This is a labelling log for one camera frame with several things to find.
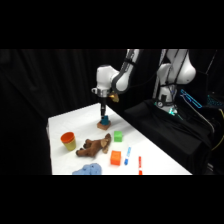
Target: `toy block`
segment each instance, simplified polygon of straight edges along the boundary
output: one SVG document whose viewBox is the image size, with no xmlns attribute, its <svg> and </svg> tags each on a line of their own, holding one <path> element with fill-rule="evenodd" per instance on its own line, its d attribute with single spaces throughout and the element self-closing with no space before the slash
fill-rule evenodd
<svg viewBox="0 0 224 224">
<path fill-rule="evenodd" d="M 97 124 L 99 129 L 106 131 L 111 126 L 111 122 L 109 121 L 108 116 L 104 116 L 104 118 Z"/>
<path fill-rule="evenodd" d="M 120 166 L 121 165 L 121 152 L 112 151 L 110 163 L 112 165 Z"/>
<path fill-rule="evenodd" d="M 123 134 L 121 131 L 115 131 L 114 132 L 114 141 L 115 142 L 122 142 Z"/>
<path fill-rule="evenodd" d="M 104 116 L 104 118 L 101 121 L 101 124 L 104 126 L 107 126 L 110 123 L 108 116 Z"/>
</svg>

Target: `stuffed toy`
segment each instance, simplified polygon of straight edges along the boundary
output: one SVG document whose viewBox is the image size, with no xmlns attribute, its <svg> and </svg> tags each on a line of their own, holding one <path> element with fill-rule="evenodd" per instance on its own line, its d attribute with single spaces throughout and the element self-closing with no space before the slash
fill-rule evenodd
<svg viewBox="0 0 224 224">
<path fill-rule="evenodd" d="M 111 142 L 111 135 L 107 134 L 104 139 L 91 141 L 86 140 L 83 148 L 76 152 L 76 155 L 79 157 L 95 157 L 96 154 L 102 149 L 103 153 L 107 154 L 108 148 Z"/>
<path fill-rule="evenodd" d="M 102 174 L 102 168 L 99 164 L 93 163 L 91 165 L 85 165 L 81 170 L 72 173 L 74 176 L 87 176 L 93 175 L 98 176 Z"/>
</svg>

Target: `black background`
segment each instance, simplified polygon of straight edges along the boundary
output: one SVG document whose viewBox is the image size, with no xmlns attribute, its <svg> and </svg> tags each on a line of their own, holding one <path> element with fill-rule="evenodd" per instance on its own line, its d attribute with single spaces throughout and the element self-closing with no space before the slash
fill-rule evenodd
<svg viewBox="0 0 224 224">
<path fill-rule="evenodd" d="M 110 64 L 120 70 L 126 52 L 126 49 L 1 49 L 2 172 L 13 173 L 17 169 L 21 174 L 49 174 L 48 165 L 48 168 L 32 166 L 32 169 L 28 169 L 31 162 L 26 163 L 31 157 L 35 164 L 44 160 L 47 164 L 49 161 L 46 159 L 49 157 L 49 147 L 47 139 L 43 137 L 48 118 L 97 103 L 97 97 L 91 93 L 91 89 L 96 87 L 97 67 Z M 206 72 L 215 52 L 216 49 L 190 49 L 192 65 Z M 154 74 L 158 69 L 160 54 L 161 49 L 144 51 L 132 85 L 144 83 Z M 209 71 L 209 90 L 221 95 L 224 95 L 223 61 L 224 50 L 218 49 Z M 123 116 L 125 109 L 152 97 L 155 79 L 121 95 L 119 104 L 109 101 L 109 106 Z M 39 139 L 36 140 L 39 143 L 34 144 L 32 136 Z M 23 156 L 15 155 L 13 151 L 16 149 L 12 149 L 12 145 L 20 149 Z M 27 145 L 32 145 L 29 155 L 24 153 L 28 151 L 25 150 Z M 18 156 L 24 164 L 20 170 L 18 166 L 21 164 L 16 163 Z"/>
</svg>

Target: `green block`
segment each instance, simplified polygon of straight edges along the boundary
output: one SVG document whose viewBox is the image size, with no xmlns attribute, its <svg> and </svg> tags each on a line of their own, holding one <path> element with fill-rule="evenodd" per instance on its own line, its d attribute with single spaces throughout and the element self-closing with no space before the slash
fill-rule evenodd
<svg viewBox="0 0 224 224">
<path fill-rule="evenodd" d="M 121 131 L 114 132 L 114 141 L 115 142 L 122 142 L 122 138 L 123 138 L 123 135 L 122 135 Z"/>
</svg>

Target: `teal block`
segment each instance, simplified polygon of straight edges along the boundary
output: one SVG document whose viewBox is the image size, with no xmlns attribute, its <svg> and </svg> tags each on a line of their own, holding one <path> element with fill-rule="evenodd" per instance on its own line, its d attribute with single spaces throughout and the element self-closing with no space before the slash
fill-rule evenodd
<svg viewBox="0 0 224 224">
<path fill-rule="evenodd" d="M 102 119 L 101 124 L 102 124 L 102 125 L 105 125 L 105 126 L 109 124 L 109 118 L 108 118 L 108 116 L 105 116 L 105 117 Z"/>
<path fill-rule="evenodd" d="M 123 140 L 123 134 L 121 131 L 115 131 L 114 132 L 114 141 L 115 142 L 122 142 Z"/>
</svg>

